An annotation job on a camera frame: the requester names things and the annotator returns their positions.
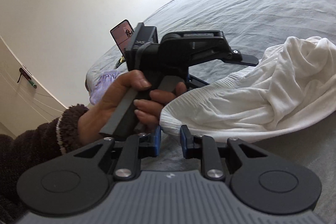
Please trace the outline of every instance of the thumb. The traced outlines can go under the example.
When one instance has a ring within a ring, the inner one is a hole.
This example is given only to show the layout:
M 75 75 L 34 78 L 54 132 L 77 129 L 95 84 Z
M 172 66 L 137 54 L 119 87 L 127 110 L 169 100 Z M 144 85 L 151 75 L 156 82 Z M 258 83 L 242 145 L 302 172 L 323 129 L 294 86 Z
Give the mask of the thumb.
M 147 90 L 151 84 L 139 70 L 132 70 L 117 77 L 105 92 L 101 103 L 107 108 L 115 108 L 130 87 L 135 90 Z

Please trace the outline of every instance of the black frame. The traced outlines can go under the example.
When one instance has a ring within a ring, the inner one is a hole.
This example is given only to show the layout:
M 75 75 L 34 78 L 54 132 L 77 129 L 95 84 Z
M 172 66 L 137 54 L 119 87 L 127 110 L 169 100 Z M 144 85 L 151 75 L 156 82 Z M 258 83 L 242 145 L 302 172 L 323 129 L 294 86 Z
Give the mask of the black frame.
M 118 46 L 118 48 L 119 48 L 120 52 L 121 52 L 121 53 L 122 53 L 122 55 L 125 57 L 125 55 L 123 54 L 123 51 L 122 51 L 122 50 L 121 50 L 121 48 L 119 47 L 119 45 L 118 45 L 118 43 L 117 43 L 117 41 L 116 41 L 115 37 L 114 37 L 114 36 L 113 36 L 113 34 L 112 34 L 112 31 L 113 31 L 115 28 L 119 27 L 119 25 L 121 25 L 121 24 L 122 24 L 122 23 L 124 23 L 124 22 L 127 22 L 127 23 L 128 23 L 128 25 L 131 27 L 131 29 L 132 29 L 132 32 L 134 32 L 134 29 L 133 29 L 133 27 L 132 27 L 131 23 L 129 23 L 128 19 L 124 19 L 122 22 L 120 22 L 119 24 L 117 24 L 116 26 L 114 26 L 114 27 L 113 27 L 113 28 L 110 30 L 110 34 L 112 35 L 112 37 L 113 37 L 113 39 L 114 39 L 115 43 L 117 44 L 117 46 Z

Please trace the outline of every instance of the finger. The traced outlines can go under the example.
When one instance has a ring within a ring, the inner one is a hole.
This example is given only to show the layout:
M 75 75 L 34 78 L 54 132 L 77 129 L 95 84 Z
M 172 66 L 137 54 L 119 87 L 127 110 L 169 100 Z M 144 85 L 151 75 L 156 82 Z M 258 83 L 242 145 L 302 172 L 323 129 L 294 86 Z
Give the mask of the finger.
M 164 90 L 152 90 L 149 95 L 153 101 L 163 105 L 170 103 L 176 98 L 173 93 Z
M 185 86 L 183 82 L 180 82 L 180 83 L 177 83 L 175 90 L 176 90 L 176 96 L 179 97 L 183 93 L 187 92 L 187 87 Z
M 116 85 L 121 85 L 127 88 L 131 86 L 136 90 L 146 90 L 151 86 L 140 70 L 132 70 L 124 73 L 120 75 L 114 83 L 116 83 Z
M 134 100 L 134 105 L 137 107 L 137 109 L 151 114 L 157 118 L 160 118 L 161 110 L 163 109 L 163 105 L 148 100 Z
M 130 87 L 136 90 L 146 90 L 151 84 L 139 70 L 132 70 L 117 77 L 105 92 L 102 102 L 109 107 L 116 107 Z
M 153 115 L 145 113 L 139 109 L 134 111 L 136 116 L 138 117 L 139 121 L 149 127 L 154 127 L 159 124 L 159 119 Z

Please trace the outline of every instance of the white blanket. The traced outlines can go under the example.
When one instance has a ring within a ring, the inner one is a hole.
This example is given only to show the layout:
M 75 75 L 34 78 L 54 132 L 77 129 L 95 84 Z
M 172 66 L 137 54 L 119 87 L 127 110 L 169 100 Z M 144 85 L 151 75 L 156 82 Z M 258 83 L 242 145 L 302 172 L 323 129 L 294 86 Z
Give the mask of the white blanket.
M 288 37 L 257 67 L 192 90 L 161 113 L 164 132 L 254 142 L 311 126 L 336 110 L 336 46 L 326 38 Z

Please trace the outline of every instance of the door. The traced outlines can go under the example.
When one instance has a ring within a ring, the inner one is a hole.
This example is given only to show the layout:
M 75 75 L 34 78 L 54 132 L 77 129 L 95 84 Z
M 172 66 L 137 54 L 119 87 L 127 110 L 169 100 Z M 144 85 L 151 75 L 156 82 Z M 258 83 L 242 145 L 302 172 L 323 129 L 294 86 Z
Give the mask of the door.
M 33 86 L 22 76 L 23 68 Z M 48 92 L 0 37 L 0 122 L 15 136 L 61 116 L 66 107 Z

